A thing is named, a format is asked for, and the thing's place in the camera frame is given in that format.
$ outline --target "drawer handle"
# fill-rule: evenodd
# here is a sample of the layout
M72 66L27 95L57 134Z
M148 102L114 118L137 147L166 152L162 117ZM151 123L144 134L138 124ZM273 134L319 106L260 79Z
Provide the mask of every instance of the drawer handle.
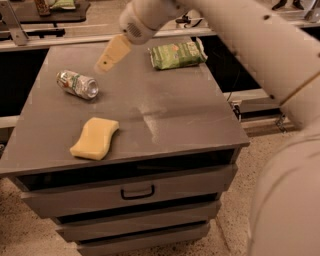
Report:
M149 194L140 195L140 196L126 196L124 189L121 189L121 197L123 200L137 200L137 199L151 197L154 195L154 192L155 192L154 185L151 185L151 192Z

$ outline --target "tabletop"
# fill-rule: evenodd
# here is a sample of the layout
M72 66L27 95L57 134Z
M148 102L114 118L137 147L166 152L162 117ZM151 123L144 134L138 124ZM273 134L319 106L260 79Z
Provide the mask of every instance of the tabletop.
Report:
M0 176L247 146L248 137L206 64L163 71L152 67L149 47L182 41L190 39L133 46L106 74L94 72L106 43L51 47L0 160ZM94 77L98 96L87 101L64 92L56 83L64 69ZM69 152L91 117L120 124L101 161Z

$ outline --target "sponge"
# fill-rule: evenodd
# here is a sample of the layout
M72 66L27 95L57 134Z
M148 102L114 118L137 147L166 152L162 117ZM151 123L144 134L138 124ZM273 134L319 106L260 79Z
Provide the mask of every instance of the sponge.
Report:
M108 153L113 133L119 122L93 117L83 126L77 143L70 148L71 155L101 160Z
M95 71L100 74L109 71L109 69L122 60L130 51L131 43L128 38L123 34L116 35L111 39L98 59L94 67Z

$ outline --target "yellow sponge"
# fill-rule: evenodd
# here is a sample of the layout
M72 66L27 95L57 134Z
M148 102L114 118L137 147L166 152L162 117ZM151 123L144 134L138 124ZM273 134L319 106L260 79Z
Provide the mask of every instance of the yellow sponge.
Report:
M119 122L93 117L83 126L77 143L70 148L73 156L101 160L109 151L113 133Z

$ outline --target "speckled floor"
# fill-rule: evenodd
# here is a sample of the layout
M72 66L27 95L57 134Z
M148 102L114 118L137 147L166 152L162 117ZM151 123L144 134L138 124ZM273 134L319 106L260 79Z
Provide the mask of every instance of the speckled floor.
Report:
M211 221L205 238L127 252L117 256L243 256L246 255L247 224L256 179L279 145L296 132L290 123L280 133L273 120L243 123L251 144L238 158L238 173L221 201L218 217ZM74 243L66 243L51 220L39 219L21 202L19 190L0 179L1 256L80 256Z

